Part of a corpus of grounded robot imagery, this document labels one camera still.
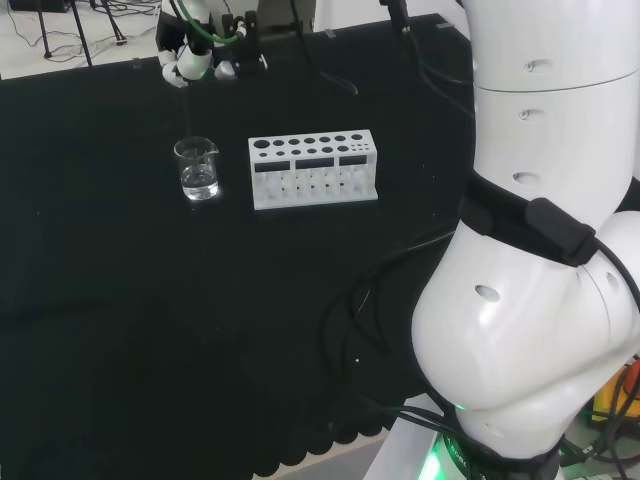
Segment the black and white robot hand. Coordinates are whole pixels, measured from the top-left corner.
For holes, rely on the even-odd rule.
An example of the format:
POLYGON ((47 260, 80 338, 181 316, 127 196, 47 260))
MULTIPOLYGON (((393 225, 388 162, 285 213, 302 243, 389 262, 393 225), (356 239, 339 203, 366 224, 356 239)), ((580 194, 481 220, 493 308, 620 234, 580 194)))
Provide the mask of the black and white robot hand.
POLYGON ((268 70, 258 12, 235 14, 228 1, 163 1, 155 41, 162 76, 177 88, 209 74, 235 81, 268 70))

